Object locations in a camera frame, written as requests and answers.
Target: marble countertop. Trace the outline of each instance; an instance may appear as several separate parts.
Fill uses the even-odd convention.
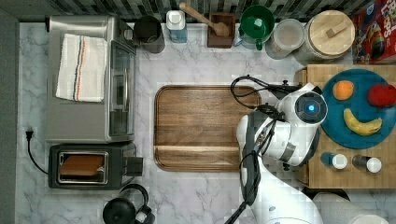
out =
[[[30,162],[24,132],[33,127],[32,151],[38,164],[48,166],[49,145],[45,143],[46,81],[49,34],[44,23],[22,23],[20,30],[20,81],[17,147],[16,223],[104,223],[105,203],[118,190],[50,189],[48,178]],[[154,96],[168,84],[230,85],[239,76],[251,74],[267,82],[293,81],[295,71],[303,66],[290,55],[284,60],[269,58],[264,51],[245,49],[209,49],[206,29],[189,25],[187,44],[172,44],[159,54],[137,52],[135,93],[135,144],[138,156],[145,158],[144,173],[134,182],[149,193],[148,205],[156,223],[224,223],[242,202],[238,173],[165,172],[153,159]],[[262,100],[273,104],[268,92]],[[300,189],[294,169],[282,171],[282,164],[266,160],[270,171]],[[352,202],[372,209],[391,223],[396,223],[395,190],[355,190],[348,192]],[[256,223],[249,209],[240,223]]]

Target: black kettle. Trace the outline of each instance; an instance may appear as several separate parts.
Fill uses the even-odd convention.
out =
[[[152,224],[155,216],[147,206],[149,195],[138,184],[125,186],[119,196],[109,201],[103,210],[106,224]]]

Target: salt shaker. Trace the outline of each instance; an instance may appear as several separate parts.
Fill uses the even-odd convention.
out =
[[[382,162],[375,157],[355,156],[352,159],[352,164],[363,171],[371,173],[378,173],[382,168]]]
[[[331,152],[324,152],[320,156],[320,160],[327,166],[342,170],[347,167],[347,157],[342,154],[335,154]]]

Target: toaster oven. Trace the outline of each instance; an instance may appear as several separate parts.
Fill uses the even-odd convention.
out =
[[[131,33],[132,29],[124,21],[113,16],[49,18],[47,142],[102,144],[134,140],[136,50],[129,40]],[[106,40],[102,102],[77,102],[55,96],[65,34]]]

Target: pepper shaker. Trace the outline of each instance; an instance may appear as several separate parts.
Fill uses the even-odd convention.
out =
[[[355,156],[352,159],[352,164],[360,170],[374,174],[378,173],[382,168],[381,160],[375,157]]]

